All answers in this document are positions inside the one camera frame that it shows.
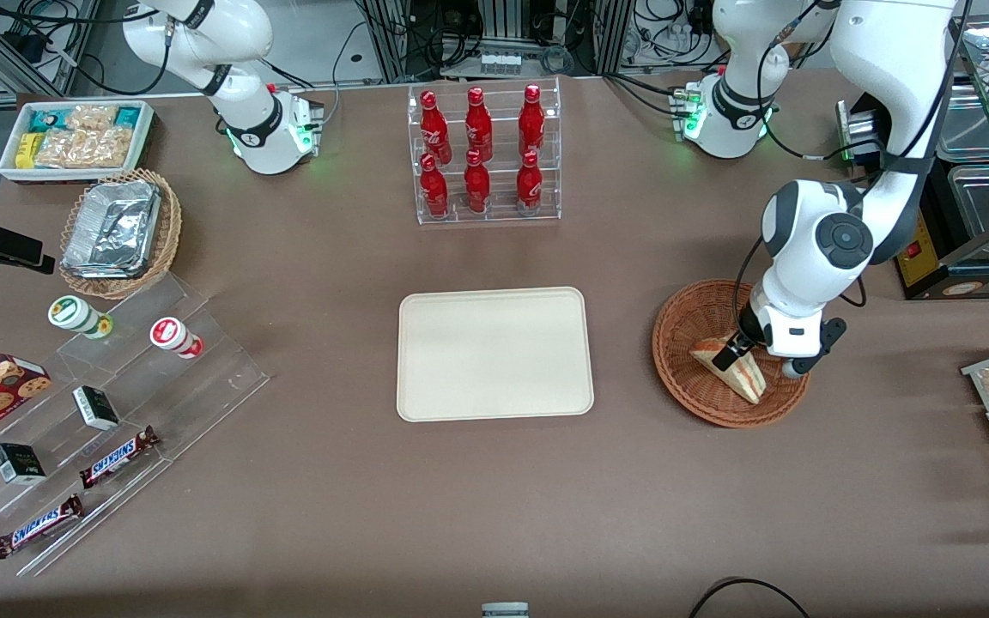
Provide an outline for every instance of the white storage container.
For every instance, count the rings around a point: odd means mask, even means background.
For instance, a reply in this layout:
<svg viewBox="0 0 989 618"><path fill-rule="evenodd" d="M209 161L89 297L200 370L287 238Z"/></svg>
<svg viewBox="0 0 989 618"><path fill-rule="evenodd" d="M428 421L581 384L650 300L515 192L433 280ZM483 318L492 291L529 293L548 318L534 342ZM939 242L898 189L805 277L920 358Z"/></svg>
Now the white storage container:
<svg viewBox="0 0 989 618"><path fill-rule="evenodd" d="M132 143L129 145L129 153L124 158L124 165L121 167L90 167L86 169L20 169L15 167L17 144L21 143L21 136L28 133L33 114L50 110L62 110L77 105L118 106L118 108L140 109L140 118L137 119L137 126L132 131ZM114 173L132 171L140 163L140 157L144 152L144 144L148 143L148 132L154 115L152 106L138 99L25 103L17 113L15 126L10 131L10 140L7 141L7 148L3 150L3 157L0 158L0 173L4 179L13 180L15 183L72 183L72 181L104 179L106 176L114 175Z"/></svg>

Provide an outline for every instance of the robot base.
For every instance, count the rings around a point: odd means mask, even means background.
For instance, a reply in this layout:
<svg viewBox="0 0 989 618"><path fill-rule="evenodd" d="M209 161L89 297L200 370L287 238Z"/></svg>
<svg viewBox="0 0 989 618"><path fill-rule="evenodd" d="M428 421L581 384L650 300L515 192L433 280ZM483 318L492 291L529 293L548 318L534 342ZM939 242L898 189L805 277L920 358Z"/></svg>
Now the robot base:
<svg viewBox="0 0 989 618"><path fill-rule="evenodd" d="M757 120L755 110L750 110L749 128L737 130L731 121L723 116L712 101L713 87L719 75L709 75L702 81L687 83L686 89L670 96L670 110L684 112L687 118L674 118L674 137L679 141L692 142L702 151L719 158L738 158L750 152L759 138L766 134L765 125ZM766 120L773 110L766 110Z"/></svg>
<svg viewBox="0 0 989 618"><path fill-rule="evenodd" d="M228 137L238 155L254 172L282 173L289 171L307 156L319 155L323 136L323 108L311 106L306 99L290 93L274 93L282 103L282 122L264 143L255 148Z"/></svg>

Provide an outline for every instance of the small black box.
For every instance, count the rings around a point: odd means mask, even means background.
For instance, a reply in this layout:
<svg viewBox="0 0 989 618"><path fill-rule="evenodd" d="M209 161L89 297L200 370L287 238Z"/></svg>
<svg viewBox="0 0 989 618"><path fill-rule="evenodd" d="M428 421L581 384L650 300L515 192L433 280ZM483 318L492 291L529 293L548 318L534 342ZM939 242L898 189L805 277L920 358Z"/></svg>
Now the small black box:
<svg viewBox="0 0 989 618"><path fill-rule="evenodd" d="M11 445L9 442L0 445L0 474L3 474L4 481L15 485L36 485L46 476L32 446Z"/></svg>
<svg viewBox="0 0 989 618"><path fill-rule="evenodd" d="M75 396L75 406L82 414L82 422L102 431L117 429L121 419L117 418L117 412L113 411L113 404L109 403L105 392L93 386L80 386L71 395Z"/></svg>

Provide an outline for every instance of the red lid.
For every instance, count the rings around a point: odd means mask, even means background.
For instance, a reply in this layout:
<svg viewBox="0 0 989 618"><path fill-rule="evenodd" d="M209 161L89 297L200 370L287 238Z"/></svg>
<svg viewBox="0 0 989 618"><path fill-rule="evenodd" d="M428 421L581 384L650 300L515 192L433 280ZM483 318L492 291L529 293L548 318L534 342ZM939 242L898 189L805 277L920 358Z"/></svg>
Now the red lid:
<svg viewBox="0 0 989 618"><path fill-rule="evenodd" d="M168 344L179 334L180 322L175 318L162 318L152 327L152 342L155 345Z"/></svg>

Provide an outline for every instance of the tray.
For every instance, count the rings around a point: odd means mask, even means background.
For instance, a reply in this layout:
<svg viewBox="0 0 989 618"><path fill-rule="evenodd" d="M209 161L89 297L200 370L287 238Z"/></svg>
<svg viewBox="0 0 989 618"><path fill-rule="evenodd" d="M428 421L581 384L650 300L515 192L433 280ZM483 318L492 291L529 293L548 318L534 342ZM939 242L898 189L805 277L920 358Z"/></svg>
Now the tray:
<svg viewBox="0 0 989 618"><path fill-rule="evenodd" d="M577 289L412 294L399 306L396 408L405 420L582 415L592 406Z"/></svg>

